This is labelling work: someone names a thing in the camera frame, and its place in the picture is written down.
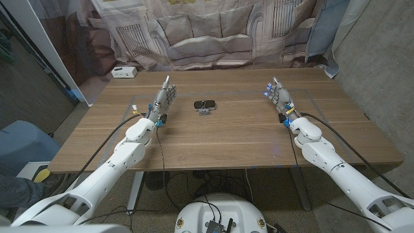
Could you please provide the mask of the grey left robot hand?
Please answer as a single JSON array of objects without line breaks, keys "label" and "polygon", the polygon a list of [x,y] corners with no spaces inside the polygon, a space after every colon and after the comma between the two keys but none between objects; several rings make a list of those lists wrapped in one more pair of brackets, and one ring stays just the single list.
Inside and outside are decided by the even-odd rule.
[{"label": "grey left robot hand", "polygon": [[162,84],[161,89],[154,97],[153,104],[149,109],[147,118],[153,122],[158,122],[162,115],[168,112],[168,109],[177,95],[176,85],[169,84],[169,76]]}]

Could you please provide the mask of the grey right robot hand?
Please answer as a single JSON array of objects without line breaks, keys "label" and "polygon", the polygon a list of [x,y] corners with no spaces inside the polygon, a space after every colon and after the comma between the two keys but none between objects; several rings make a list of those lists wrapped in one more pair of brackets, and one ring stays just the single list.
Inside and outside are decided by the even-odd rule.
[{"label": "grey right robot hand", "polygon": [[266,86],[264,95],[275,105],[280,123],[289,126],[291,122],[301,117],[289,92],[275,76],[273,82]]}]

